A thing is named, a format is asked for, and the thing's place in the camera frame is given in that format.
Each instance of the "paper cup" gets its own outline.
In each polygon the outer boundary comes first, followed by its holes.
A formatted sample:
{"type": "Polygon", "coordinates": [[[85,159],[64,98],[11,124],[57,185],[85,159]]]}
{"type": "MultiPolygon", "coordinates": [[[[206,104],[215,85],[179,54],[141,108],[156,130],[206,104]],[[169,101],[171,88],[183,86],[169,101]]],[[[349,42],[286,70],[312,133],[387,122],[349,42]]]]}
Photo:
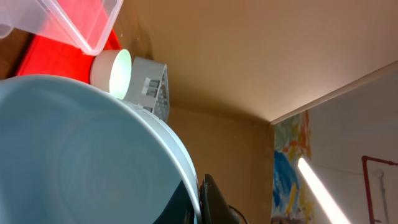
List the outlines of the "paper cup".
{"type": "Polygon", "coordinates": [[[124,99],[131,78],[131,56],[128,50],[104,50],[93,62],[90,83],[110,93],[118,99],[124,99]]]}

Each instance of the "tube light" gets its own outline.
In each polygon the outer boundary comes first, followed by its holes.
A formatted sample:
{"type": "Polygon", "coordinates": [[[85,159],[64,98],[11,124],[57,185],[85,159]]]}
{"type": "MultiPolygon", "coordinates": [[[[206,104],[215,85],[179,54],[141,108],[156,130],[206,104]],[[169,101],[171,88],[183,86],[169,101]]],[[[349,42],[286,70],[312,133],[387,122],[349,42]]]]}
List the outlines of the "tube light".
{"type": "Polygon", "coordinates": [[[311,191],[329,218],[329,221],[332,224],[351,224],[339,206],[333,200],[325,186],[312,171],[309,164],[302,157],[298,160],[298,169],[300,170],[307,184],[310,186],[311,191]]]}

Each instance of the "colorful painting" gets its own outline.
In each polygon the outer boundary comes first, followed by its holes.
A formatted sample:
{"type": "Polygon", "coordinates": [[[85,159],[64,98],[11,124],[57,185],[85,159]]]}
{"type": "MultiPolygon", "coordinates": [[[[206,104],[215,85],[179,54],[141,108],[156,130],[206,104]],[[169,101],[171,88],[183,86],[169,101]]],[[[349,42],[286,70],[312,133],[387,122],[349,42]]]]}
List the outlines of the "colorful painting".
{"type": "Polygon", "coordinates": [[[297,169],[297,161],[311,158],[308,111],[275,125],[272,224],[308,224],[313,220],[310,189],[297,169]]]}

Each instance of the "clear plastic container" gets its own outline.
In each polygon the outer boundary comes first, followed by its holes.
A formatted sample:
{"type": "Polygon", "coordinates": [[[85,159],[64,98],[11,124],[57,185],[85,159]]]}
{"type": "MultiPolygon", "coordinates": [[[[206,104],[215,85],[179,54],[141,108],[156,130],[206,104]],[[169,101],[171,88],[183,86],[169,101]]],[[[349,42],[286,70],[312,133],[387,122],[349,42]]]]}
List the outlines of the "clear plastic container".
{"type": "Polygon", "coordinates": [[[123,0],[0,0],[0,38],[15,27],[97,55],[105,46],[122,3],[123,0]]]}

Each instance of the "red object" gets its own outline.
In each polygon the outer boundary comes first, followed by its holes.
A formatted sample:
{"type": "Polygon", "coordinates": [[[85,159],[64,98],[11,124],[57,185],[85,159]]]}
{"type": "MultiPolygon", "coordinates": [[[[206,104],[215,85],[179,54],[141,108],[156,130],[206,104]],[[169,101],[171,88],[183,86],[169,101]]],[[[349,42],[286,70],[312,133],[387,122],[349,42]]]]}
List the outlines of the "red object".
{"type": "Polygon", "coordinates": [[[388,165],[391,165],[391,166],[398,166],[398,162],[385,161],[384,159],[378,159],[378,158],[369,157],[369,156],[363,156],[362,157],[362,166],[363,166],[363,176],[364,176],[364,180],[365,180],[366,198],[368,199],[369,220],[370,220],[370,224],[375,224],[376,222],[379,223],[380,221],[374,219],[373,204],[372,204],[371,188],[370,188],[370,184],[369,184],[369,175],[368,175],[368,164],[367,164],[367,161],[381,162],[381,163],[388,164],[388,165]]]}
{"type": "MultiPolygon", "coordinates": [[[[114,30],[106,41],[104,50],[121,49],[114,30]]],[[[84,54],[74,46],[35,36],[23,59],[17,76],[21,75],[59,75],[90,83],[90,68],[94,56],[84,54]]]]}

